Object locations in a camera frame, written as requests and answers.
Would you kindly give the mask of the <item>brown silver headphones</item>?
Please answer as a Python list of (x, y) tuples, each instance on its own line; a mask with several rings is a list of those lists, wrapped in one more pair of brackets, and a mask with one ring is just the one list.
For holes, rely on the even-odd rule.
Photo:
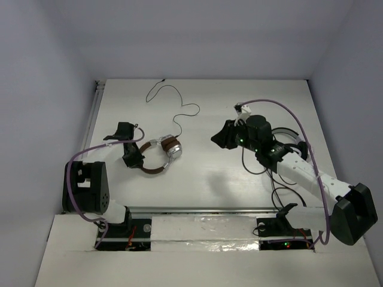
[(160, 146), (162, 148), (168, 158), (168, 161), (156, 169), (147, 169), (143, 164), (141, 164), (139, 168), (148, 175), (158, 175), (164, 172), (176, 159), (181, 157), (183, 153), (182, 145), (174, 135), (166, 135), (159, 139), (152, 139), (143, 144), (143, 146), (139, 148), (139, 151), (142, 154), (147, 149), (155, 146)]

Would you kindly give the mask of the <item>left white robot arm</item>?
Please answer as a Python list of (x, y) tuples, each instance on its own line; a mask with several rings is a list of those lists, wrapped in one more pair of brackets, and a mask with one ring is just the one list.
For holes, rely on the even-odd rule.
[(64, 170), (63, 211), (76, 213), (83, 220), (95, 224), (101, 230), (106, 230), (109, 220), (104, 214), (110, 205), (107, 164), (104, 161), (86, 162), (84, 155), (111, 151), (119, 145), (134, 145), (144, 137), (145, 132), (137, 124), (119, 123), (116, 132), (106, 136), (101, 144), (73, 155)]

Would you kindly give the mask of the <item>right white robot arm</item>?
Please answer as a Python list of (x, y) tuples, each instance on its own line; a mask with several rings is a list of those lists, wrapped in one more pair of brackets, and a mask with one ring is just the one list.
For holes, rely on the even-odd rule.
[(326, 204), (322, 211), (288, 204), (277, 213), (277, 230), (289, 235), (298, 228), (331, 232), (352, 246), (377, 222), (370, 189), (362, 183), (342, 182), (314, 167), (288, 145), (273, 138), (270, 123), (261, 115), (246, 120), (226, 120), (211, 141), (222, 149), (242, 147), (255, 153), (266, 169), (285, 177)]

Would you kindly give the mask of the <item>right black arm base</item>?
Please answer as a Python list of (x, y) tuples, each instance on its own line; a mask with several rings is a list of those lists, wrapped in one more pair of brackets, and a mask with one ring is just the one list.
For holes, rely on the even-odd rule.
[(313, 247), (310, 230), (293, 228), (286, 215), (297, 203), (290, 203), (274, 217), (257, 218), (257, 226), (252, 234), (259, 239), (261, 251), (311, 250)]

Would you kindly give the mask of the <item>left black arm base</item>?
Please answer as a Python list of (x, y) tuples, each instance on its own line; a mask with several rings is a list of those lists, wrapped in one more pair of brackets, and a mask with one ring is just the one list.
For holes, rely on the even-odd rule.
[(151, 218), (134, 218), (125, 207), (124, 221), (109, 224), (105, 237), (98, 231), (95, 245), (98, 251), (151, 251)]

